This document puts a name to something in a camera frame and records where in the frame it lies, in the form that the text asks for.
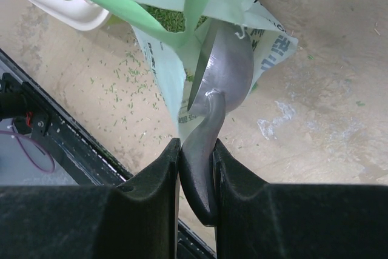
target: black frame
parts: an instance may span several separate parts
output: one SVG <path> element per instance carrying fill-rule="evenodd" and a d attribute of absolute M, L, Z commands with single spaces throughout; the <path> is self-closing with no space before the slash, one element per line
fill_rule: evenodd
<path fill-rule="evenodd" d="M 44 143 L 78 184 L 118 186 L 133 176 L 1 49 L 0 61 L 6 66 L 2 80 L 13 84 L 14 90 L 28 94 L 50 117 L 42 129 L 32 131 L 32 138 Z M 39 121 L 46 121 L 47 117 L 42 115 L 40 118 Z M 181 220 L 178 222 L 178 240 L 186 242 L 197 258 L 216 258 L 215 252 Z"/>

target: black cylinder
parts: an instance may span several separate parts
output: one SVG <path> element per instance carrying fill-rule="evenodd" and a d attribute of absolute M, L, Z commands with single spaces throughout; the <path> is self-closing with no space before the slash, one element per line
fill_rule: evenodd
<path fill-rule="evenodd" d="M 20 93 L 0 93 L 0 120 L 27 113 L 27 102 Z"/>

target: beige tabletop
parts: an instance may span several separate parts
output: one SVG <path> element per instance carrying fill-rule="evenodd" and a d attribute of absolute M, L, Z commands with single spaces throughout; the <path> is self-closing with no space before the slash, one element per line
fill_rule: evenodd
<path fill-rule="evenodd" d="M 299 39 L 220 138 L 270 182 L 388 183 L 388 0 L 260 0 Z M 0 48 L 133 173 L 176 130 L 126 24 L 77 32 L 0 0 Z M 181 192 L 179 216 L 215 248 Z"/>

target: white plastic container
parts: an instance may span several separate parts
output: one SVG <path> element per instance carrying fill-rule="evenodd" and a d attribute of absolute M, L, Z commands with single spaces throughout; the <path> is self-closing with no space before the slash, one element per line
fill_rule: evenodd
<path fill-rule="evenodd" d="M 88 31 L 104 25 L 111 13 L 89 0 L 29 0 L 76 30 Z"/>

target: gray scoop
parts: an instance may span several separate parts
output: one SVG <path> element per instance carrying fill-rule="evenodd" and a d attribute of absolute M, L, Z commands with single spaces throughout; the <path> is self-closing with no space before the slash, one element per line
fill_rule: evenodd
<path fill-rule="evenodd" d="M 205 226 L 215 226 L 213 149 L 227 112 L 247 96 L 253 78 L 250 38 L 240 26 L 213 20 L 190 92 L 189 113 L 204 116 L 182 146 L 179 176 L 190 207 Z"/>

